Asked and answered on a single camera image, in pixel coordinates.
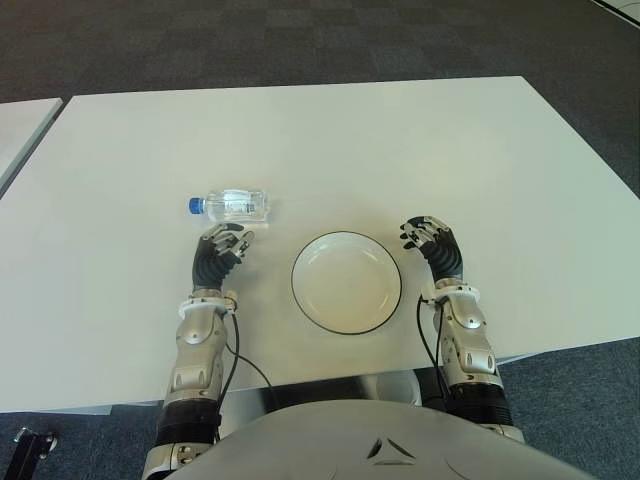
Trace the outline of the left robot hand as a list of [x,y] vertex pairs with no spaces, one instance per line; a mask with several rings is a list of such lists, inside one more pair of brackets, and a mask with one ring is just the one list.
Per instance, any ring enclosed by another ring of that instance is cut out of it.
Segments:
[[220,290],[224,279],[242,263],[255,233],[236,223],[219,223],[198,240],[192,265],[193,291]]

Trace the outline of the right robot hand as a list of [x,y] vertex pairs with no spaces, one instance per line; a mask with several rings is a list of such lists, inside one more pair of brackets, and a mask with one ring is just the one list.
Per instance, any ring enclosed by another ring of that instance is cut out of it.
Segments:
[[406,250],[417,249],[429,264],[435,282],[463,279],[461,250],[452,229],[433,216],[418,216],[401,225]]

